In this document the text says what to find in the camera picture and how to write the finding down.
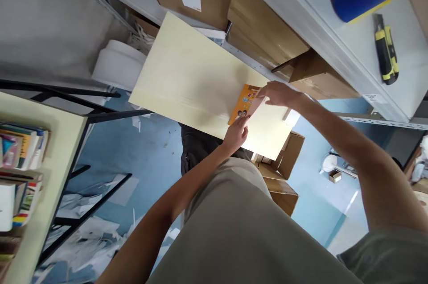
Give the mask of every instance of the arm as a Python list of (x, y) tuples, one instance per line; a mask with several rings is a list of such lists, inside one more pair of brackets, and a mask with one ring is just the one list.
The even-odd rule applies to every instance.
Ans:
[(358, 172), (369, 229), (391, 226), (428, 233), (428, 218), (403, 172), (378, 145), (346, 121), (301, 92), (283, 83), (269, 82), (259, 92), (266, 104), (299, 112)]
[(248, 117), (236, 120), (227, 130), (223, 143), (177, 181), (150, 208), (116, 257), (101, 274), (97, 284), (141, 284), (150, 276), (162, 241), (173, 221), (189, 205), (217, 167), (247, 139)]

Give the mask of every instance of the yellow box cutter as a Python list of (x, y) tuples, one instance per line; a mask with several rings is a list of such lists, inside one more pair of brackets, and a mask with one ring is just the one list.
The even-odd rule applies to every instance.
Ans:
[(376, 51), (378, 53), (380, 73), (382, 80), (387, 85), (393, 84), (398, 79), (398, 61), (394, 43), (391, 36), (391, 27), (384, 26), (381, 14), (374, 14), (376, 23)]

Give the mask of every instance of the orange booklet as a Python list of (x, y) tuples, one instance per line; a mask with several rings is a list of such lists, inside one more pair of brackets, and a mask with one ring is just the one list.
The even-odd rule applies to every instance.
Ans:
[(245, 117), (250, 112), (250, 107), (259, 92), (260, 87), (244, 85), (244, 88), (239, 95), (238, 102), (236, 103), (235, 109), (230, 116), (228, 125), (234, 123), (234, 121), (240, 117)]

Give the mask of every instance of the hand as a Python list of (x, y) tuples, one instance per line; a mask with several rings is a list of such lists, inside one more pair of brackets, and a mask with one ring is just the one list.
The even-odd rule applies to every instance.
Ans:
[(251, 116), (238, 118), (228, 128), (224, 136), (221, 147), (226, 151), (227, 156), (230, 157), (236, 152), (239, 147), (247, 140), (248, 127), (245, 125)]
[(264, 98), (269, 97), (266, 104), (272, 106), (285, 106), (293, 108), (293, 102), (304, 96), (301, 92), (298, 92), (285, 83), (279, 81), (270, 81), (262, 89), (260, 89), (257, 97)]

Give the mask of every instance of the right hand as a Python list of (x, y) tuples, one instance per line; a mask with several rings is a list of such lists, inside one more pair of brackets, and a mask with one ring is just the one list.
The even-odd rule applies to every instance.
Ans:
[(272, 106), (285, 106), (292, 108), (293, 102), (304, 96), (301, 92), (298, 92), (285, 83), (279, 81), (270, 81), (262, 89), (260, 89), (257, 97), (264, 98), (269, 97), (266, 104)]

